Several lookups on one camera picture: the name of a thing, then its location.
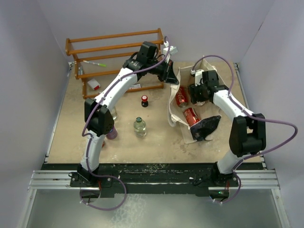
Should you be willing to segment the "purple soda can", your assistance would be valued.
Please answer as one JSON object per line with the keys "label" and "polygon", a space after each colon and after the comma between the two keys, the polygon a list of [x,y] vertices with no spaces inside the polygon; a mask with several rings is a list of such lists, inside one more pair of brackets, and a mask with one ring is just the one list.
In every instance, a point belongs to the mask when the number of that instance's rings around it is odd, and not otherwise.
{"label": "purple soda can", "polygon": [[106,135],[107,139],[113,140],[118,136],[118,132],[115,127],[112,128],[112,130]]}

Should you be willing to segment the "cream canvas tote bag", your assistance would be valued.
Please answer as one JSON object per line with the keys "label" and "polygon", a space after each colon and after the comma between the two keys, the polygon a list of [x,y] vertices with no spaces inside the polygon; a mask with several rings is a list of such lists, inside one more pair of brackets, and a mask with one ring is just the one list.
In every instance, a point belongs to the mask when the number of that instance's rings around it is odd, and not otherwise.
{"label": "cream canvas tote bag", "polygon": [[[170,85],[170,95],[168,99],[168,121],[172,126],[180,127],[181,134],[185,144],[191,144],[202,141],[212,141],[223,135],[221,127],[225,123],[225,116],[220,113],[219,107],[210,101],[205,101],[201,107],[196,107],[190,101],[188,86],[195,83],[191,76],[191,65],[180,65],[174,68],[174,73],[179,80],[179,85]],[[186,89],[188,105],[180,108],[176,104],[175,96],[179,87]],[[189,126],[183,111],[189,107],[195,109],[200,121],[193,126]]]}

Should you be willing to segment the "red black stamp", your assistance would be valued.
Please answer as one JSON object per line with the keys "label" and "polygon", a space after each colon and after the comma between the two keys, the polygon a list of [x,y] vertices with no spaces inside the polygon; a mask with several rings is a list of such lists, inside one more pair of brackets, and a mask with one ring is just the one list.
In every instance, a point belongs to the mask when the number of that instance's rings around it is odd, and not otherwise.
{"label": "red black stamp", "polygon": [[141,101],[142,107],[147,107],[147,106],[149,105],[149,103],[148,103],[148,96],[143,95],[143,96],[141,97],[141,99],[142,99],[142,101]]}

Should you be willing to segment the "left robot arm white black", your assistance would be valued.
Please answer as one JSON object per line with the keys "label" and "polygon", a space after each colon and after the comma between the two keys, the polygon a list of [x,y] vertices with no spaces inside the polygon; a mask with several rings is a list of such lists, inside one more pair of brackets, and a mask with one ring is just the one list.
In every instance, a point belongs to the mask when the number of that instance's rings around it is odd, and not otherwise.
{"label": "left robot arm white black", "polygon": [[83,137],[88,137],[85,154],[77,168],[81,181],[86,186],[93,186],[98,180],[99,157],[103,141],[114,128],[114,120],[110,111],[118,100],[134,84],[146,74],[156,75],[160,82],[178,85],[179,81],[173,72],[171,55],[177,48],[165,42],[164,58],[157,60],[157,46],[151,42],[143,42],[140,50],[126,60],[116,78],[98,96],[85,100],[85,126]]}

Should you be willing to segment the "small white red label card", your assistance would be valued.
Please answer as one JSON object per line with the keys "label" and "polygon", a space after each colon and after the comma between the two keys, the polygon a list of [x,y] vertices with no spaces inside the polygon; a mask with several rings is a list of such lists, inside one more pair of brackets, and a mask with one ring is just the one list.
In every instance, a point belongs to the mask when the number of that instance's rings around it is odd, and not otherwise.
{"label": "small white red label card", "polygon": [[133,89],[140,89],[141,88],[141,84],[134,84],[130,87],[130,90],[133,90]]}

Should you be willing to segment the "grey metal clips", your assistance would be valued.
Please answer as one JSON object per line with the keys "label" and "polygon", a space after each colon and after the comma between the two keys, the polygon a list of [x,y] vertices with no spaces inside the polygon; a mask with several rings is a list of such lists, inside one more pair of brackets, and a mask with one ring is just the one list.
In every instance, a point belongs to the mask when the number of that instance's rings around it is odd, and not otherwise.
{"label": "grey metal clips", "polygon": [[80,66],[80,67],[78,68],[78,74],[79,74],[79,75],[82,75],[82,74],[83,74],[83,67],[82,67],[82,66]]}

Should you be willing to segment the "green capped marker pen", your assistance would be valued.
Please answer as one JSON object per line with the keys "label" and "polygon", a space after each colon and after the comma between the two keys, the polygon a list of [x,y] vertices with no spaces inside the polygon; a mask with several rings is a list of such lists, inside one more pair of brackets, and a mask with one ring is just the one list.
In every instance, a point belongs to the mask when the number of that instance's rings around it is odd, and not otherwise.
{"label": "green capped marker pen", "polygon": [[105,64],[96,63],[96,62],[92,62],[92,61],[83,60],[83,62],[87,63],[87,64],[91,64],[91,65],[100,66],[100,67],[107,67],[107,65],[105,65]]}

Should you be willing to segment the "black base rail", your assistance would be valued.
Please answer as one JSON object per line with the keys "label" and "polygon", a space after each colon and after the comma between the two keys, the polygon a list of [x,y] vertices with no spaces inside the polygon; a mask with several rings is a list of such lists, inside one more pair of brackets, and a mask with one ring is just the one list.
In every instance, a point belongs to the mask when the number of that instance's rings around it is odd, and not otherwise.
{"label": "black base rail", "polygon": [[228,196],[237,187],[235,174],[220,174],[214,163],[129,163],[100,164],[91,175],[78,167],[70,172],[71,187],[101,191],[100,197],[115,194],[191,194]]}

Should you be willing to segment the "white red eraser box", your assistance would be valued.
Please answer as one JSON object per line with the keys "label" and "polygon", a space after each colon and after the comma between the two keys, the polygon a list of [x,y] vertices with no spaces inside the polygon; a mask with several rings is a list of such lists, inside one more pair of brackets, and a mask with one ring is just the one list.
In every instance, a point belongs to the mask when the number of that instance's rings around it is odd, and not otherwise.
{"label": "white red eraser box", "polygon": [[94,79],[94,78],[88,80],[87,84],[88,84],[89,87],[90,87],[92,90],[94,90],[94,91],[95,91],[95,90],[98,90],[98,89],[100,88],[99,82],[98,82],[96,79]]}

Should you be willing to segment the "red cola can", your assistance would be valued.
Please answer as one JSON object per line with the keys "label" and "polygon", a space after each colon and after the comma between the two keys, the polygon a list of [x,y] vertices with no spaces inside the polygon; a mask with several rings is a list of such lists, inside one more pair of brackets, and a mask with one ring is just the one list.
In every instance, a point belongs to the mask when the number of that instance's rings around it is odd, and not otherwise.
{"label": "red cola can", "polygon": [[176,96],[175,96],[176,104],[180,108],[184,108],[188,105],[188,97],[186,93],[186,89],[184,87],[179,87]]}

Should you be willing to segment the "clear bottle green cap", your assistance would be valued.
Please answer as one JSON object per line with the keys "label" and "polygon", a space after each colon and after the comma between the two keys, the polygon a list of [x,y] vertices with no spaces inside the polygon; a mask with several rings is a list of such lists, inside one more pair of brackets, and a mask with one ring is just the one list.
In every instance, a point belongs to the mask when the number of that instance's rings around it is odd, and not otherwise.
{"label": "clear bottle green cap", "polygon": [[117,110],[115,106],[111,109],[110,113],[112,115],[113,120],[115,121],[117,119]]}
{"label": "clear bottle green cap", "polygon": [[133,124],[133,130],[137,137],[144,137],[146,135],[146,122],[141,117],[137,117]]}

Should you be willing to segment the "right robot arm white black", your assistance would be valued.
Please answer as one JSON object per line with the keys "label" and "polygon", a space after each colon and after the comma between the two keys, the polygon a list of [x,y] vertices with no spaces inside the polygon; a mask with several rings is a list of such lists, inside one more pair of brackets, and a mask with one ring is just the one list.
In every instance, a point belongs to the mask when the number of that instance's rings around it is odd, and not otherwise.
{"label": "right robot arm white black", "polygon": [[235,176],[233,171],[242,160],[265,149],[265,117],[245,108],[220,82],[215,70],[191,70],[190,73],[195,78],[195,83],[188,86],[190,101],[193,104],[210,101],[232,121],[229,150],[215,163],[210,177],[215,185],[222,186]]}

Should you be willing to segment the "wooden shelf rack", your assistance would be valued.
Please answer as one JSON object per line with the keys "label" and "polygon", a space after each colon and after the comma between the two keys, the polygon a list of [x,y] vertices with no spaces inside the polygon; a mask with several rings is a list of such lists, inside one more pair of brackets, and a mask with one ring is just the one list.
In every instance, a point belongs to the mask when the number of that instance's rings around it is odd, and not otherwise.
{"label": "wooden shelf rack", "polygon": [[[164,43],[162,30],[157,28],[87,38],[67,38],[65,52],[73,58],[74,76],[82,83],[82,97],[86,99],[98,95],[109,84],[109,79],[119,73],[124,61],[139,51],[145,41],[154,43],[159,55]],[[87,64],[83,60],[105,64],[107,67]],[[78,74],[79,67],[83,67],[82,75]],[[87,84],[92,78],[99,82],[98,90],[92,90]]]}

